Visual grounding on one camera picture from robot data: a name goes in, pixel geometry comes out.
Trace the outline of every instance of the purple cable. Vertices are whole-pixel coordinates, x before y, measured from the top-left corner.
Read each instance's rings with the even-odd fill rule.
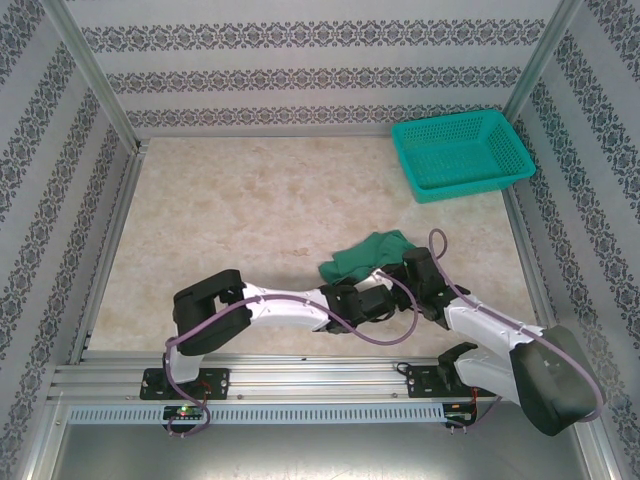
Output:
[[[431,232],[429,232],[429,250],[431,251],[431,256],[433,258],[433,263],[436,265],[436,268],[438,269],[438,272],[440,272],[440,275],[442,275],[442,278],[444,278],[444,281],[447,283],[447,285],[449,285],[451,290],[453,290],[454,293],[462,301],[464,301],[467,305],[473,307],[476,310],[481,311],[482,313],[485,313],[485,314],[489,315],[491,318],[496,319],[500,323],[502,323],[502,324],[514,329],[514,330],[522,332],[524,335],[526,335],[527,337],[535,340],[536,342],[540,343],[544,347],[548,348],[553,353],[555,353],[560,358],[562,358],[565,362],[567,362],[569,365],[571,365],[574,368],[574,370],[576,372],[578,372],[580,374],[580,376],[583,377],[587,381],[587,383],[589,384],[589,386],[593,390],[593,394],[596,397],[596,409],[591,414],[587,415],[586,417],[584,417],[582,420],[579,420],[579,421],[580,422],[590,422],[590,421],[595,420],[596,418],[598,418],[600,416],[600,414],[602,413],[602,409],[604,408],[604,398],[602,397],[602,392],[600,391],[600,388],[598,387],[598,384],[591,377],[591,375],[589,375],[589,372],[587,372],[582,367],[582,365],[580,365],[578,362],[576,362],[573,358],[571,358],[569,355],[567,355],[565,352],[560,350],[558,347],[556,347],[553,343],[549,342],[545,338],[542,338],[540,335],[537,335],[536,333],[533,333],[532,331],[527,330],[526,328],[521,328],[521,326],[519,324],[517,324],[516,322],[513,322],[512,320],[509,320],[508,318],[500,315],[497,312],[489,310],[488,308],[484,307],[483,305],[481,305],[479,303],[474,302],[473,300],[470,300],[466,295],[464,295],[458,289],[458,287],[456,287],[456,285],[451,281],[449,276],[445,273],[444,269],[440,265],[440,262],[438,262],[438,258],[442,257],[442,254],[440,256],[437,256],[435,254],[435,248],[433,247],[433,236],[436,233],[438,233],[442,237],[442,240],[444,241],[443,251],[446,250],[446,248],[447,248],[447,236],[444,234],[444,232],[441,229],[434,228],[433,230],[431,230]]]
[[[219,312],[217,312],[216,314],[214,314],[213,316],[211,316],[210,318],[208,318],[207,320],[202,322],[197,327],[192,328],[191,330],[189,330],[187,333],[185,333],[183,335],[180,335],[179,337],[171,337],[171,338],[169,338],[165,342],[165,347],[167,347],[166,356],[165,356],[165,371],[167,373],[167,379],[169,380],[169,384],[173,387],[173,389],[176,392],[178,392],[178,394],[182,398],[192,402],[198,408],[203,410],[205,412],[205,415],[206,415],[206,421],[204,423],[202,423],[202,424],[198,425],[197,427],[194,427],[193,429],[189,430],[188,432],[184,432],[184,433],[176,433],[173,430],[171,430],[171,425],[172,425],[173,420],[174,420],[175,417],[171,418],[169,420],[169,423],[167,424],[167,430],[169,431],[169,435],[171,435],[171,436],[178,435],[178,436],[183,437],[183,438],[184,437],[188,437],[190,435],[194,435],[194,434],[200,432],[201,430],[204,430],[211,423],[211,411],[209,410],[209,408],[206,405],[204,405],[203,402],[201,402],[200,400],[190,396],[188,393],[186,393],[184,390],[182,390],[178,386],[178,384],[175,382],[175,380],[173,379],[173,376],[171,375],[171,368],[169,366],[170,365],[169,359],[170,359],[170,356],[171,356],[171,348],[172,347],[177,347],[182,342],[190,339],[194,335],[197,335],[202,330],[207,328],[212,323],[218,321],[219,319],[221,319],[225,315],[231,313],[232,311],[234,311],[234,310],[236,310],[236,309],[238,309],[240,307],[244,307],[246,305],[249,305],[250,303],[259,303],[259,302],[262,302],[262,301],[269,301],[269,300],[289,300],[289,301],[292,301],[292,302],[303,303],[305,305],[309,305],[309,306],[311,306],[313,308],[316,308],[316,309],[326,313],[327,315],[329,315],[329,317],[331,317],[333,320],[338,322],[340,325],[342,325],[344,328],[346,328],[349,332],[353,333],[356,337],[361,338],[362,340],[364,340],[366,342],[373,343],[374,345],[385,346],[385,347],[386,346],[391,346],[391,345],[397,345],[398,343],[404,342],[407,338],[409,338],[411,336],[411,334],[413,334],[413,332],[415,331],[416,327],[418,326],[418,304],[416,302],[416,299],[413,296],[413,294],[411,293],[411,290],[409,290],[409,288],[407,288],[403,283],[399,282],[398,280],[390,277],[389,275],[387,275],[386,273],[381,272],[381,271],[378,271],[376,273],[376,275],[379,275],[379,276],[381,276],[383,278],[386,278],[387,280],[390,280],[393,284],[395,284],[400,289],[402,289],[404,291],[404,293],[407,294],[407,296],[409,297],[409,300],[411,301],[411,306],[413,308],[413,323],[411,324],[411,326],[409,327],[409,330],[407,330],[407,332],[404,335],[402,335],[399,338],[396,338],[395,340],[388,340],[388,341],[386,341],[386,340],[376,340],[375,338],[368,337],[367,335],[364,335],[363,333],[358,332],[355,328],[353,328],[349,324],[349,322],[347,322],[342,317],[340,317],[336,313],[334,313],[331,310],[329,310],[327,307],[325,307],[323,305],[320,305],[319,303],[316,303],[316,302],[314,302],[312,300],[308,300],[308,299],[301,298],[301,297],[296,297],[295,295],[287,295],[287,294],[284,294],[284,293],[259,295],[259,296],[255,296],[255,297],[251,297],[251,298],[245,298],[244,300],[240,300],[240,301],[238,301],[238,302],[236,302],[236,303],[234,303],[232,305],[229,305],[228,307],[220,310]]]

